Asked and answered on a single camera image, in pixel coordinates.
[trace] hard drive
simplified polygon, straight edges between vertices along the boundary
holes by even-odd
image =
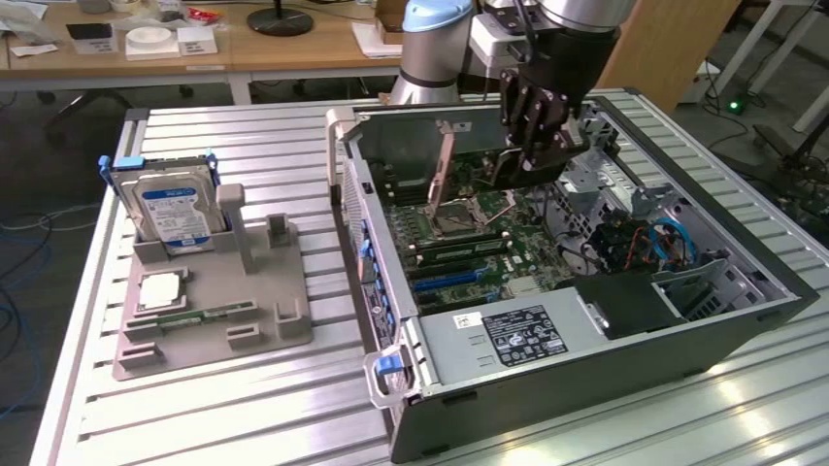
[[[160,241],[170,255],[212,250],[210,235],[226,230],[216,204],[214,157],[122,157],[110,169],[108,160],[98,163],[140,240]]]

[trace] blue latch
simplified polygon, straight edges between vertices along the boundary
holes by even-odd
[[[371,250],[371,240],[364,239],[360,245],[360,257],[368,257],[368,251]]]
[[[379,376],[387,376],[403,370],[403,359],[396,354],[383,356],[373,363],[373,371]]]
[[[144,168],[144,157],[120,157],[114,159],[112,168],[114,170],[141,170]]]
[[[110,159],[108,155],[101,155],[98,157],[98,175],[104,179],[104,182],[106,182],[110,187],[114,187],[114,184],[112,182],[112,175],[109,173],[109,161]]]

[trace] black lamp base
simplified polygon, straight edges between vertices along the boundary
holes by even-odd
[[[276,9],[266,8],[246,16],[249,28],[268,36],[297,36],[313,28],[313,19],[296,10],[282,9],[282,17],[276,17]]]

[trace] wooden cabinet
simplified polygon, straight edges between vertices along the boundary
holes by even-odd
[[[595,87],[635,87],[668,112],[739,0],[638,0]]]

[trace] cardboard box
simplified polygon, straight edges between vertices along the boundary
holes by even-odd
[[[385,45],[403,44],[403,16],[408,0],[376,0],[373,23],[379,39]]]

